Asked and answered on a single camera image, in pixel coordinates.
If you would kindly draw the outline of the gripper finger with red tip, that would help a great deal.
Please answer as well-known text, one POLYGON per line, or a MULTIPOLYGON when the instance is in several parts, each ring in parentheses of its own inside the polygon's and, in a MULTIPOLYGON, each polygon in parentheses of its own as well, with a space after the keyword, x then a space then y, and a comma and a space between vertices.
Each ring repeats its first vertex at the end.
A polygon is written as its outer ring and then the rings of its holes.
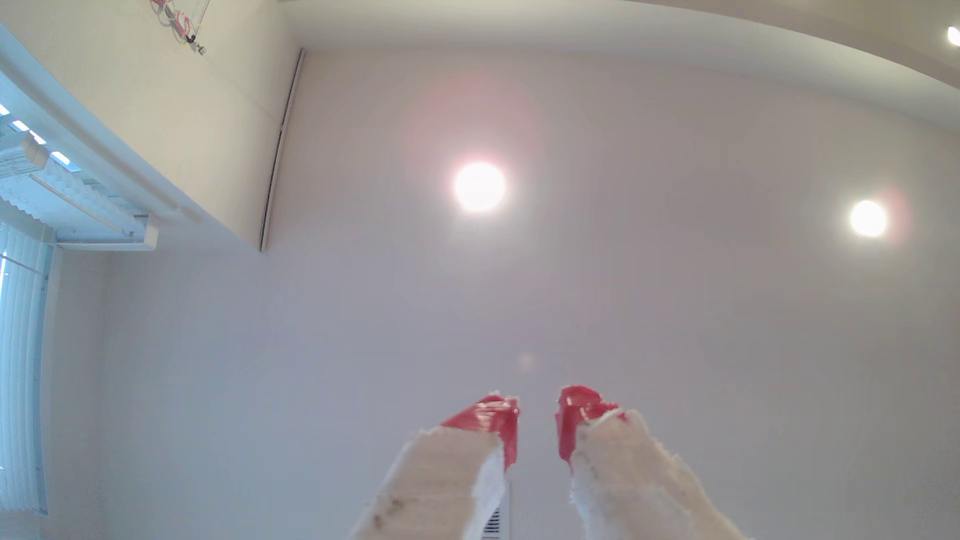
POLYGON ((401 449, 351 539, 482 539, 518 458, 516 397, 489 394, 401 449))
POLYGON ((582 385, 563 387, 558 454, 586 539, 747 539, 642 413, 582 385))

